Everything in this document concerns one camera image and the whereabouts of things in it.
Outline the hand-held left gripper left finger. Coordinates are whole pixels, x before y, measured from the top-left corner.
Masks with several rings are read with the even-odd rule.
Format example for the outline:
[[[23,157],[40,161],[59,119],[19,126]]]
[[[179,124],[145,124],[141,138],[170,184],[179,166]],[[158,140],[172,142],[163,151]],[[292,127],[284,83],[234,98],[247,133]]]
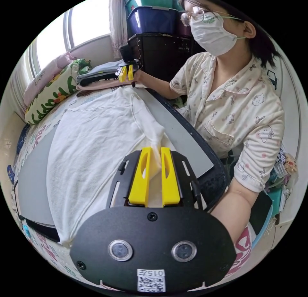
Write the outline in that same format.
[[[136,165],[128,201],[131,205],[147,207],[150,184],[150,160],[151,147],[145,147],[140,151]]]

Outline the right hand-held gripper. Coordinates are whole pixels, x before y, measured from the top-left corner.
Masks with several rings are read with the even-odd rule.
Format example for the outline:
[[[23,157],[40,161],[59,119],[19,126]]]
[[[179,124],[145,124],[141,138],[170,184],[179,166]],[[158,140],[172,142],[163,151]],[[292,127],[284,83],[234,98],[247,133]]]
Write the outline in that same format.
[[[118,80],[119,82],[124,82],[128,73],[128,80],[134,80],[134,74],[140,68],[141,62],[138,59],[132,60],[120,60],[118,64]]]

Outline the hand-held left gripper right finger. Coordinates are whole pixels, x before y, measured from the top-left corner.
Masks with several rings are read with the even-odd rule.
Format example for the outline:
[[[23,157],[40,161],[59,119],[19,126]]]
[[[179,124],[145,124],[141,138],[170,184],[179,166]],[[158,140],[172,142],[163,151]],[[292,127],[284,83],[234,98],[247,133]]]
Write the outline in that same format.
[[[178,205],[180,193],[170,148],[161,148],[162,206]]]

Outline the person's right hand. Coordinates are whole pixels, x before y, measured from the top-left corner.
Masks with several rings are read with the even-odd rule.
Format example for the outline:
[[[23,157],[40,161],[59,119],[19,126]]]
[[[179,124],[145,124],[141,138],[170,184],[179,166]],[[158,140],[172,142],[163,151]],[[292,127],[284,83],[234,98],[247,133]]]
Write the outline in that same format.
[[[145,73],[144,71],[139,69],[134,73],[133,82],[142,84],[145,87],[150,88],[150,81],[151,81],[151,76]]]

